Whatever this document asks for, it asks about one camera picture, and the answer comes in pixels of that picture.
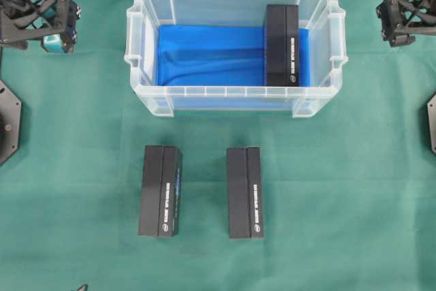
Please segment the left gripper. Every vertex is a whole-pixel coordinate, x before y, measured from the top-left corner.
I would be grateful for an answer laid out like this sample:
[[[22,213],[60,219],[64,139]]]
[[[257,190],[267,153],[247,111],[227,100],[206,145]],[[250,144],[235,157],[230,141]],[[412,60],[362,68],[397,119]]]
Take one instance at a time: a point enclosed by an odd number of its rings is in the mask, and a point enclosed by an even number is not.
[[[80,17],[73,0],[1,0],[1,47],[26,50],[38,41],[46,52],[72,53]]]

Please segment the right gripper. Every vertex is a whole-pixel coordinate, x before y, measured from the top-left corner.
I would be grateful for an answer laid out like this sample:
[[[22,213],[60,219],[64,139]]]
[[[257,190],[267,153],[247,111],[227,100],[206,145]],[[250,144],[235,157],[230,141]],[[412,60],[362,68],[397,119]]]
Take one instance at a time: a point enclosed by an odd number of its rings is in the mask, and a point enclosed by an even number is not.
[[[375,11],[382,39],[391,47],[408,46],[417,35],[435,35],[435,0],[383,0]]]

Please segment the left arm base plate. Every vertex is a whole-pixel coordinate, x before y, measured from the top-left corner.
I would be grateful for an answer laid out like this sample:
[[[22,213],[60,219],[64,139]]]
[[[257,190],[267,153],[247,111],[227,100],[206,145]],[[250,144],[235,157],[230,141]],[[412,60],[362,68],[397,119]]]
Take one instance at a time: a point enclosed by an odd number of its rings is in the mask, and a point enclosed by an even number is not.
[[[1,81],[1,165],[18,149],[20,142],[20,99]]]

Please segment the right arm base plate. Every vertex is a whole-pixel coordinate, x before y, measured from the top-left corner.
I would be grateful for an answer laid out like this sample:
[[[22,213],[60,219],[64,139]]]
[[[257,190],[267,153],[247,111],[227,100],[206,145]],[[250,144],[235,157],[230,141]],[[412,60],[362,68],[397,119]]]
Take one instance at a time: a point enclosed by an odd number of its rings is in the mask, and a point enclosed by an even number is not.
[[[427,102],[431,151],[436,154],[436,95]]]

